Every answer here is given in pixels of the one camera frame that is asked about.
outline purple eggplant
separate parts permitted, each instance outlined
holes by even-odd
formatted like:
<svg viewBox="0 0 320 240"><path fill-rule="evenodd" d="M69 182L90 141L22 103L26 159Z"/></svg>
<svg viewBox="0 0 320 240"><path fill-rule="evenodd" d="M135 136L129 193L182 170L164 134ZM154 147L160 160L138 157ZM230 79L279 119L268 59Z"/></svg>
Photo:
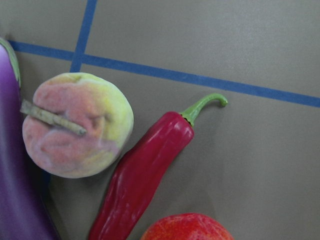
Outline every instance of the purple eggplant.
<svg viewBox="0 0 320 240"><path fill-rule="evenodd" d="M18 61L0 38L0 239L59 240L22 137Z"/></svg>

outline peach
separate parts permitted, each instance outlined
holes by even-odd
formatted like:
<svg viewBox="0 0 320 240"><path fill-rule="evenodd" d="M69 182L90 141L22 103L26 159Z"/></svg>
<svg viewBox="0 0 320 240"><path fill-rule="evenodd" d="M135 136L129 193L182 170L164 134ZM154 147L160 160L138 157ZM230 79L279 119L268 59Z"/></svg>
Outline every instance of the peach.
<svg viewBox="0 0 320 240"><path fill-rule="evenodd" d="M171 215L151 225L140 240L233 240L216 220L200 213Z"/></svg>
<svg viewBox="0 0 320 240"><path fill-rule="evenodd" d="M124 94L89 73L63 73L43 82L33 103L86 130L77 135L30 115L24 119L27 153L53 175L82 178L103 171L117 159L132 133L134 115Z"/></svg>

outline red fruit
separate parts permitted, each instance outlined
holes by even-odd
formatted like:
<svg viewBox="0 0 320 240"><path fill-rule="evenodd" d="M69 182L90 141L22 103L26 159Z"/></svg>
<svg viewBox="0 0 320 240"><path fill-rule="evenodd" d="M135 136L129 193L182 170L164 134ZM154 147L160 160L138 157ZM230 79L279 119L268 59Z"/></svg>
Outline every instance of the red fruit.
<svg viewBox="0 0 320 240"><path fill-rule="evenodd" d="M200 213L171 215L151 225L140 240L234 240L216 220Z"/></svg>

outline gray table surface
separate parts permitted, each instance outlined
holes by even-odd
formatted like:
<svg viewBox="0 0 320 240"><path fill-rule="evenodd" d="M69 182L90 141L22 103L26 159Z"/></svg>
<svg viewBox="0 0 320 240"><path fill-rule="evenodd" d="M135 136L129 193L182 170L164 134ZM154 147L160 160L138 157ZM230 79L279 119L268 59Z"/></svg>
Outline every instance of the gray table surface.
<svg viewBox="0 0 320 240"><path fill-rule="evenodd" d="M28 100L70 71L118 86L135 117L123 152L165 112L228 98L202 111L129 240L185 212L237 240L319 239L320 1L4 0L0 35ZM87 238L114 167L52 176L46 205L63 240Z"/></svg>

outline blue tape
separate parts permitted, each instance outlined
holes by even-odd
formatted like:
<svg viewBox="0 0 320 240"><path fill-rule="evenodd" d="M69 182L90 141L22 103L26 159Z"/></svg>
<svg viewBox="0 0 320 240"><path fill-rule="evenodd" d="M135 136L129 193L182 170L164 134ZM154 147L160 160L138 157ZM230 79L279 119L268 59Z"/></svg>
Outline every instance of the blue tape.
<svg viewBox="0 0 320 240"><path fill-rule="evenodd" d="M80 72L82 65L82 58L85 54L85 50L87 47L87 42L91 30L91 25L95 16L97 0L88 0L86 3L84 17L82 20L82 25L79 33L79 37L77 40L77 44L75 47L75 52L72 58L72 63L70 67L70 72Z"/></svg>
<svg viewBox="0 0 320 240"><path fill-rule="evenodd" d="M320 97L315 96L303 95L267 87L250 85L246 83L222 80L209 76L168 70L153 66L146 66L92 55L84 55L83 63L88 65L94 65L97 67L109 68L134 74L146 75L189 84L196 84L215 89L221 89L241 94L248 94L263 98L275 99L320 108Z"/></svg>
<svg viewBox="0 0 320 240"><path fill-rule="evenodd" d="M24 42L12 41L9 40L9 43L13 49L17 52L29 53L40 55L48 58L55 58L61 60L71 61L74 53L72 51L60 50L56 48L33 45Z"/></svg>
<svg viewBox="0 0 320 240"><path fill-rule="evenodd" d="M38 46L17 41L9 42L12 45L13 49L18 52L30 53L68 61L72 61L74 59L74 53L71 51ZM146 75L189 84L196 84L225 91L248 94L257 97L275 99L284 102L320 108L320 97L276 90L272 88L255 86L235 81L222 80L209 76L168 70L159 67L141 65L87 54L82 55L81 64L88 64L102 68L109 68L134 74Z"/></svg>

